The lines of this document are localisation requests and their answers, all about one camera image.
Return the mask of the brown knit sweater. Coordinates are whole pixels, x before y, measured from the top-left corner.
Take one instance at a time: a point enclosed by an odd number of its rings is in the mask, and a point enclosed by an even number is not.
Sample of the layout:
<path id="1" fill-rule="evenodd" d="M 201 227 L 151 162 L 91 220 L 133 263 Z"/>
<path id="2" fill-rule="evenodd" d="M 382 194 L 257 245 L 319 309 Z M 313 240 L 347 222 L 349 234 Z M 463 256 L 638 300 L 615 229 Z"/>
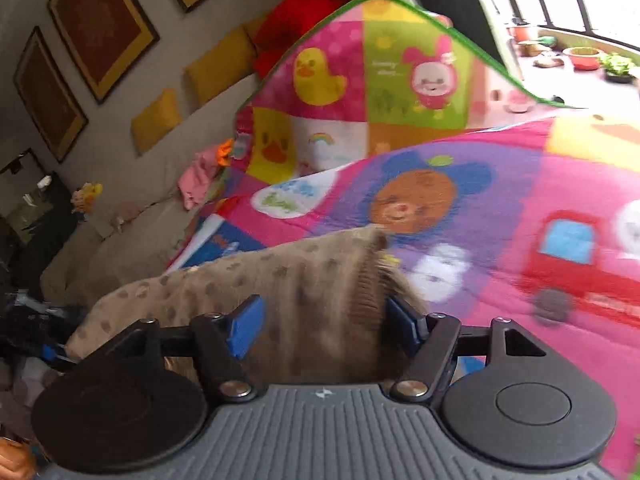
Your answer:
<path id="1" fill-rule="evenodd" d="M 392 263 L 385 231 L 366 226 L 238 252 L 122 286 L 94 305 L 66 350 L 82 359 L 139 318 L 186 325 L 200 314 L 228 314 L 250 295 L 265 303 L 264 327 L 243 363 L 256 382 L 391 378 L 407 359 L 382 335 L 386 297 L 427 311 Z"/>

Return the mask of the dark side table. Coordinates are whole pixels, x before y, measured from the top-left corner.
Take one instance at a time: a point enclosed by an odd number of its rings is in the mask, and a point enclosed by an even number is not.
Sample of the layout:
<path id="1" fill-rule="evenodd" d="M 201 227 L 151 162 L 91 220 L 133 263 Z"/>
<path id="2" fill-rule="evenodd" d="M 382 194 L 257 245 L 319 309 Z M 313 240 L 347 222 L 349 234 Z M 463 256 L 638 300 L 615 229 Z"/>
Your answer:
<path id="1" fill-rule="evenodd" d="M 77 226 L 72 194 L 28 148 L 1 168 L 1 289 L 43 298 L 40 278 Z"/>

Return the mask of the beige sofa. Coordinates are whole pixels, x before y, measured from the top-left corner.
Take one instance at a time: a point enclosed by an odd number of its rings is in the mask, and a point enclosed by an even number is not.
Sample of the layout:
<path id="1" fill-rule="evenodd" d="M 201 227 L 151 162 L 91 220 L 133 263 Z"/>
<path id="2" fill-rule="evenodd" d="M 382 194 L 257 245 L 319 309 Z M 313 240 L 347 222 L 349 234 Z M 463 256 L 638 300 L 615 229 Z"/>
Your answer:
<path id="1" fill-rule="evenodd" d="M 177 0 L 138 1 L 160 40 L 104 103 L 88 106 L 88 127 L 62 166 L 71 188 L 99 182 L 103 192 L 41 274 L 43 296 L 55 304 L 91 306 L 166 266 L 192 219 L 178 179 L 195 153 L 232 136 L 235 111 L 257 84 L 253 72 L 198 106 L 183 69 L 240 25 L 252 39 L 282 0 L 205 0 L 189 13 Z M 176 92 L 182 122 L 139 155 L 131 121 L 167 88 Z"/>

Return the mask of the small plush toy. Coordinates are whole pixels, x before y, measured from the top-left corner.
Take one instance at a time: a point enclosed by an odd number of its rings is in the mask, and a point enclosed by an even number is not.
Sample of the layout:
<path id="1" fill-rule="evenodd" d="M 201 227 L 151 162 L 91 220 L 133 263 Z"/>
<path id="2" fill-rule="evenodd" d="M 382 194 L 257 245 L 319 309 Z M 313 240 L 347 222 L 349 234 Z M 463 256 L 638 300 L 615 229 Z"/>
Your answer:
<path id="1" fill-rule="evenodd" d="M 99 182 L 85 183 L 81 188 L 73 192 L 70 202 L 73 206 L 73 212 L 78 214 L 91 214 L 96 199 L 102 194 L 103 185 Z"/>

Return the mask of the colourful cartoon blanket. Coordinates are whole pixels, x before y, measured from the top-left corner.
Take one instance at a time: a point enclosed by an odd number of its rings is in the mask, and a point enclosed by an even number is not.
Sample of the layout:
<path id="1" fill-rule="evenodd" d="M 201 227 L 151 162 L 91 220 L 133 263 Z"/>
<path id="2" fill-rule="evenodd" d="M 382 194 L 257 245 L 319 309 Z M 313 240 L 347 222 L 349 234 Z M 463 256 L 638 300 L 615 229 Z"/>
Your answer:
<path id="1" fill-rule="evenodd" d="M 176 266 L 376 223 L 432 308 L 513 318 L 613 397 L 639 474 L 639 126 L 532 96 L 402 0 L 356 0 L 236 114 L 229 180 Z"/>

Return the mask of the pink cloth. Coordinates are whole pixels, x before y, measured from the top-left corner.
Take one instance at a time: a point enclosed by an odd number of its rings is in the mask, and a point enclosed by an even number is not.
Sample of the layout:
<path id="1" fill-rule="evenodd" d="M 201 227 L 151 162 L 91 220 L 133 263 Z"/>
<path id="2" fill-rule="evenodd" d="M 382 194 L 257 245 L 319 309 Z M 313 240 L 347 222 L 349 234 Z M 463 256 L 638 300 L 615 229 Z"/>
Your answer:
<path id="1" fill-rule="evenodd" d="M 219 148 L 214 145 L 205 151 L 197 152 L 178 179 L 178 189 L 185 210 L 191 210 L 203 203 L 207 191 L 220 171 Z"/>

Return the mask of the orange toy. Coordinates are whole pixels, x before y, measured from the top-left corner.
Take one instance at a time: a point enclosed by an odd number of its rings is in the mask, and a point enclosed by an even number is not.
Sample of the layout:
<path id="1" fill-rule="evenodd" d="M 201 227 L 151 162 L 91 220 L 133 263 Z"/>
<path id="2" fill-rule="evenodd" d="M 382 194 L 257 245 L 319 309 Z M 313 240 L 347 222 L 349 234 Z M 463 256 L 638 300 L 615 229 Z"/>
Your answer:
<path id="1" fill-rule="evenodd" d="M 231 154 L 233 150 L 233 140 L 228 139 L 216 147 L 215 159 L 218 167 L 226 168 L 231 164 Z"/>

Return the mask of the framed picture left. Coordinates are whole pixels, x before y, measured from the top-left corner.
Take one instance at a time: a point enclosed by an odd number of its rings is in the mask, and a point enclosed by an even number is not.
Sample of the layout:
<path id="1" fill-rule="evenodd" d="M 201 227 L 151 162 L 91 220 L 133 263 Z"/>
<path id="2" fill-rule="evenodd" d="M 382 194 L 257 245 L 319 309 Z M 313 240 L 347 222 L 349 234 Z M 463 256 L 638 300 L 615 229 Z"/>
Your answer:
<path id="1" fill-rule="evenodd" d="M 26 41 L 13 82 L 42 140 L 62 164 L 89 121 L 39 26 L 34 27 Z"/>

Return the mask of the yellow cushion near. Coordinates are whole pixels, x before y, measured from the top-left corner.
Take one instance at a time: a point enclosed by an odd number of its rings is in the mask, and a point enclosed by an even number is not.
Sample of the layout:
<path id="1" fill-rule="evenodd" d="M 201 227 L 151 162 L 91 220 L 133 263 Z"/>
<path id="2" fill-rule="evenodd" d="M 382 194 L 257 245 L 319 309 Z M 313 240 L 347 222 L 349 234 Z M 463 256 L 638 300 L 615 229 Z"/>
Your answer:
<path id="1" fill-rule="evenodd" d="M 131 121 L 134 146 L 143 155 L 182 122 L 174 89 L 164 89 L 160 96 Z"/>

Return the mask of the yellow cushion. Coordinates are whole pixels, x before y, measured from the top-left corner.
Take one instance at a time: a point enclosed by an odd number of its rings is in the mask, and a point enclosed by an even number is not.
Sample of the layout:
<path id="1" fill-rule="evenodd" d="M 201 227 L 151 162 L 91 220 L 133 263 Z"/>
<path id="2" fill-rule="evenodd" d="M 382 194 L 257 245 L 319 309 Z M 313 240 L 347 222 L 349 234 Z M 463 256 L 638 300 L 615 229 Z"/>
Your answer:
<path id="1" fill-rule="evenodd" d="M 160 96 L 131 121 L 134 146 L 143 155 L 182 122 L 174 89 L 164 89 Z"/>
<path id="2" fill-rule="evenodd" d="M 186 66 L 183 73 L 198 106 L 250 76 L 256 56 L 250 35 L 245 26 L 240 25 Z"/>

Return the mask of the yellow cushion far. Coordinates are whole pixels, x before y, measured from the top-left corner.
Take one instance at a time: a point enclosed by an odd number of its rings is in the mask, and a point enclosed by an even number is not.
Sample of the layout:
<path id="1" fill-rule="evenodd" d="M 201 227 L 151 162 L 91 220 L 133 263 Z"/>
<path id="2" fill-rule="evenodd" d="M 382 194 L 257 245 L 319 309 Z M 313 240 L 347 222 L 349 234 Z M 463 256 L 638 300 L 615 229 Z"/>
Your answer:
<path id="1" fill-rule="evenodd" d="M 256 56 L 250 35 L 245 26 L 240 25 L 186 66 L 183 73 L 198 106 L 250 76 Z"/>

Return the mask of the red cushion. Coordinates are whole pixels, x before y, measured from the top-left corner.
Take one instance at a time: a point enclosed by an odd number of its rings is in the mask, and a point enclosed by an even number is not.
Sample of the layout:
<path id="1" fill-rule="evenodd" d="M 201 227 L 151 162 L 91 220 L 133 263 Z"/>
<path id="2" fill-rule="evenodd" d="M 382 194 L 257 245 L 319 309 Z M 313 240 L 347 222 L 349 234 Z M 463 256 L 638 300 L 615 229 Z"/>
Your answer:
<path id="1" fill-rule="evenodd" d="M 348 0 L 282 0 L 253 34 L 254 72 L 264 79 L 285 52 Z"/>

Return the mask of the red plant bowl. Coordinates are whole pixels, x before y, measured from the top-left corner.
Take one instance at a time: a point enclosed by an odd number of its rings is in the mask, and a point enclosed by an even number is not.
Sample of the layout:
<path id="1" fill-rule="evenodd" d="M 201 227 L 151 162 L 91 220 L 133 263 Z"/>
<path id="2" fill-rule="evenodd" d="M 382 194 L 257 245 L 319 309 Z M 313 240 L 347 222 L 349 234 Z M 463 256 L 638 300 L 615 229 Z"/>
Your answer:
<path id="1" fill-rule="evenodd" d="M 562 51 L 563 55 L 572 63 L 574 70 L 590 72 L 601 66 L 600 58 L 603 52 L 593 47 L 571 47 Z"/>

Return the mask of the framed picture middle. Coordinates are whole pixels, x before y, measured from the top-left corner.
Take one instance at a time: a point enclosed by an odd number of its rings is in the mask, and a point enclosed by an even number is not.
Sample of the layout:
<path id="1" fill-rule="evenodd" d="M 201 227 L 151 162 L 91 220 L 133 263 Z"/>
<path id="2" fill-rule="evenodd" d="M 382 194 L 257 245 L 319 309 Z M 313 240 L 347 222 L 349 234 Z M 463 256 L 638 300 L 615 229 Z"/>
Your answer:
<path id="1" fill-rule="evenodd" d="M 160 40 L 138 0 L 49 0 L 48 11 L 99 104 Z"/>

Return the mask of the green potted plant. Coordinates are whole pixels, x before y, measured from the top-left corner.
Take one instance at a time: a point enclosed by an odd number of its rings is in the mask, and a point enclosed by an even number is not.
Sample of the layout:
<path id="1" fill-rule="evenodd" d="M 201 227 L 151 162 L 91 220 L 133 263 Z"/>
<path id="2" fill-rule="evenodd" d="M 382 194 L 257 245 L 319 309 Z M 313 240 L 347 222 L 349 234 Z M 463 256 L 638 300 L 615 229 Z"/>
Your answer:
<path id="1" fill-rule="evenodd" d="M 634 81 L 636 64 L 631 58 L 617 53 L 603 53 L 600 55 L 600 65 L 608 81 L 616 84 L 631 84 Z"/>

